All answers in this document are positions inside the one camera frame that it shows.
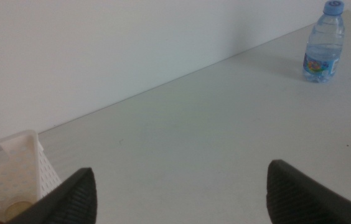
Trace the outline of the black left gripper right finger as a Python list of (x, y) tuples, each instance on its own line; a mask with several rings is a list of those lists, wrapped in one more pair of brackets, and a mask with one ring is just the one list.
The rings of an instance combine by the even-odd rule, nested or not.
[(268, 166), (266, 207), (272, 223), (351, 224), (351, 201), (283, 160)]

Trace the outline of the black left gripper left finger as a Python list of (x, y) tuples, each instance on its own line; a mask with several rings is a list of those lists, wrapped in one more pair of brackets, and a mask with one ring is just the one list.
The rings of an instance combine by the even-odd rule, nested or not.
[(81, 168), (10, 224), (95, 224), (98, 210), (95, 176)]

